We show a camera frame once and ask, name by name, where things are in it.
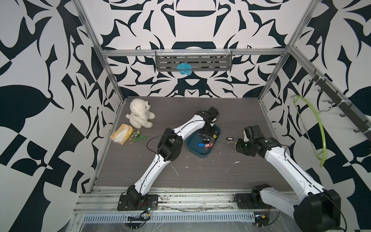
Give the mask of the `black tag key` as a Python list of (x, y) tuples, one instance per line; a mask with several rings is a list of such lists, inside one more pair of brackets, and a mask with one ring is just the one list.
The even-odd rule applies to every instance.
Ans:
[(227, 137), (226, 140), (228, 141), (228, 144), (234, 142), (233, 137)]

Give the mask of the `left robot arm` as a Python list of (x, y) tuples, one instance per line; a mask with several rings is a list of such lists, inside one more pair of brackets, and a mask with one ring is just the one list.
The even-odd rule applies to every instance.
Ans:
[(157, 145), (155, 157), (141, 178), (133, 185), (129, 186), (126, 196), (128, 200), (137, 206), (141, 200), (149, 193), (151, 186), (157, 179), (162, 170), (177, 159), (183, 142), (194, 132), (201, 130), (206, 135), (214, 135), (216, 131), (215, 123), (219, 117), (216, 108), (210, 107), (207, 111), (199, 110), (192, 119), (185, 124), (175, 128), (167, 128)]

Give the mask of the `teal storage box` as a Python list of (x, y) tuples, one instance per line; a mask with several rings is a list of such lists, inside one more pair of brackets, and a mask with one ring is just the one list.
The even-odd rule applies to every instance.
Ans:
[(186, 140), (188, 150), (200, 158), (209, 156), (221, 134), (221, 130), (218, 126), (214, 128), (215, 132), (213, 135), (204, 134), (202, 129), (192, 133)]

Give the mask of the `green tag key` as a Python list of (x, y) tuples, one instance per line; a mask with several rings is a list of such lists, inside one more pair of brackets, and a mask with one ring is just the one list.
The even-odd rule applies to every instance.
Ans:
[(129, 143), (130, 144), (133, 144), (134, 142), (144, 141), (146, 139), (147, 139), (147, 136), (146, 135), (141, 135), (141, 131), (140, 130), (136, 130), (136, 131), (133, 132), (133, 134), (129, 138)]

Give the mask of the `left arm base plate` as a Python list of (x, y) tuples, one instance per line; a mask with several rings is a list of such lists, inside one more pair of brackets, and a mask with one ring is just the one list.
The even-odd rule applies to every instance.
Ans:
[(140, 200), (135, 206), (130, 200), (127, 194), (121, 195), (118, 201), (117, 210), (118, 211), (144, 211), (148, 207), (152, 210), (156, 209), (158, 206), (158, 195), (146, 195), (144, 199)]

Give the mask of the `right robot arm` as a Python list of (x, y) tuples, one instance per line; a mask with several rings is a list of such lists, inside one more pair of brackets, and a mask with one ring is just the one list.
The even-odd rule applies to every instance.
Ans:
[(272, 206), (293, 218), (303, 232), (325, 232), (340, 227), (341, 197), (335, 190), (327, 190), (316, 182), (275, 138), (266, 138), (258, 125), (245, 128), (243, 135), (244, 138), (235, 144), (236, 151), (252, 157), (259, 155), (269, 162), (291, 186), (296, 197), (262, 184), (253, 187), (249, 194), (235, 195), (239, 208)]

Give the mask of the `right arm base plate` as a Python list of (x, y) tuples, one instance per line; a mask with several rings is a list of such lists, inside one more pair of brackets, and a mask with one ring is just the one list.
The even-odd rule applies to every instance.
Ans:
[(234, 196), (234, 201), (239, 209), (272, 209), (271, 205), (265, 204), (258, 192), (237, 193)]

